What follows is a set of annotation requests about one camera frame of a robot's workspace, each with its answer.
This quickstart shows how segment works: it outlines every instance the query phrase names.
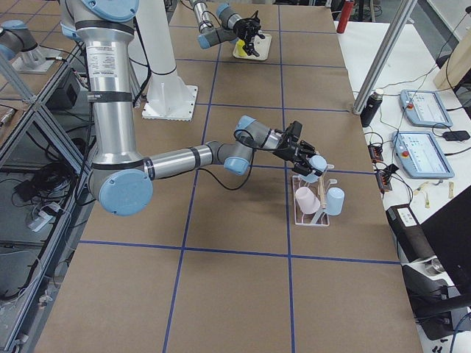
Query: brown tabletop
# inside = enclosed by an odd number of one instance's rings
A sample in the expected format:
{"label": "brown tabletop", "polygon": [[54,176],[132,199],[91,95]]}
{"label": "brown tabletop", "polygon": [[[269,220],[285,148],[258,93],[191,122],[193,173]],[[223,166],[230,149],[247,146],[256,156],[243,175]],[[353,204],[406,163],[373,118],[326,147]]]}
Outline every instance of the brown tabletop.
{"label": "brown tabletop", "polygon": [[179,75],[199,86],[194,117],[136,111],[140,152],[231,142],[244,114],[274,128],[298,120],[335,165],[343,213],[328,227],[294,225],[292,173],[263,152],[238,191],[198,171],[156,181],[137,215],[96,205],[37,353],[422,351],[330,11],[233,7],[260,10],[269,59],[235,60],[229,43],[199,49],[179,4],[171,36]]}

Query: table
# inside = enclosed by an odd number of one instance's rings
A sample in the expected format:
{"label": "table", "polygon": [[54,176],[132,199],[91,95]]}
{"label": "table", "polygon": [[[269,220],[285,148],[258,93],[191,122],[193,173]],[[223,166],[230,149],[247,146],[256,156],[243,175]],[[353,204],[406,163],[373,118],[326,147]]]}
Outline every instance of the table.
{"label": "table", "polygon": [[[345,65],[349,71],[350,83],[354,91],[360,90],[364,77],[371,66],[387,28],[388,24],[360,24],[349,22],[345,33],[343,35],[339,35],[339,42],[344,55]],[[415,82],[389,86],[385,89],[385,93],[394,95],[398,94],[403,89],[416,90],[419,88],[421,90],[436,90],[433,78],[439,72],[439,69],[437,67],[433,68],[434,64],[434,59],[425,47],[425,44],[422,42],[422,39],[414,26],[412,24],[407,24],[399,37],[391,56],[386,62],[376,87],[384,87],[395,82],[411,81],[430,71],[429,75],[424,76]],[[439,92],[439,94],[446,108],[450,109],[461,106],[461,103],[451,90],[442,91]],[[471,120],[464,110],[456,110],[449,112],[449,114],[453,121],[453,130],[471,131]],[[401,117],[402,110],[399,104],[399,97],[384,96],[381,110],[375,116],[370,125],[371,129],[365,128],[364,131],[374,131],[382,135],[385,141],[391,140],[391,133],[396,130],[383,124],[380,121],[380,118],[382,121],[391,124],[392,126],[400,126],[400,129],[403,131],[431,130],[423,127],[412,126],[408,122],[407,118],[401,119]],[[378,142],[376,137],[372,140],[373,142]],[[370,141],[370,135],[366,136],[366,141]],[[469,140],[463,143],[452,143],[437,138],[437,141],[444,153],[461,151],[462,149],[471,146],[471,142]],[[392,159],[391,143],[386,143],[383,146],[383,150],[383,156],[385,157],[387,164],[394,162],[399,165],[395,158]],[[455,195],[458,195],[458,193],[471,185],[471,177],[468,173],[470,160],[469,152],[449,156],[447,159],[456,174],[451,181],[453,181],[455,185]],[[409,184],[414,190],[425,182],[424,179],[410,179],[401,170],[397,173],[404,178],[407,184]],[[406,187],[394,179],[392,180],[392,187],[393,191],[385,193],[384,195],[383,206],[385,210],[395,204],[408,203]],[[427,188],[427,192],[430,201],[430,208],[425,207],[423,193],[416,195],[411,203],[411,209],[420,223],[425,221],[450,201],[448,198],[448,182],[446,180],[438,186],[429,186]],[[412,264],[411,266],[416,268],[419,272],[425,273],[423,268],[420,268],[420,263]],[[453,285],[451,279],[446,273],[434,277],[433,279],[444,279],[449,285]],[[450,341],[448,341],[448,343],[441,343],[439,340],[430,341],[426,338],[422,329],[420,327],[418,327],[418,329],[421,333],[420,337],[424,352],[427,352],[428,349],[431,350],[436,345],[444,346],[445,351],[449,349]],[[471,332],[461,333],[459,338],[456,340],[456,346],[453,351],[457,353],[467,352],[470,344]]]}
{"label": "table", "polygon": [[157,181],[137,215],[95,206],[37,353],[421,352],[329,9],[234,8],[260,10],[269,59],[233,59],[227,43],[202,51],[193,13],[178,5],[171,37],[179,75],[199,86],[194,117],[135,111],[139,150],[230,142],[243,114],[273,127],[297,119],[335,165],[343,213],[296,227],[291,172],[270,154],[237,192],[198,171]]}

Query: label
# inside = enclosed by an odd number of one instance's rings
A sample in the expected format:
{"label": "label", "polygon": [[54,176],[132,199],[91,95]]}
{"label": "label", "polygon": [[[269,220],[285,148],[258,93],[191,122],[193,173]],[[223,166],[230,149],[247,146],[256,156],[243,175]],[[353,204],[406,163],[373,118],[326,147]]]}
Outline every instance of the label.
{"label": "label", "polygon": [[114,46],[89,46],[87,48],[88,75],[91,79],[117,77],[116,48]]}
{"label": "label", "polygon": [[397,213],[399,214],[400,219],[403,221],[406,227],[412,227],[417,225],[417,222],[412,216],[411,211],[407,207],[398,208]]}

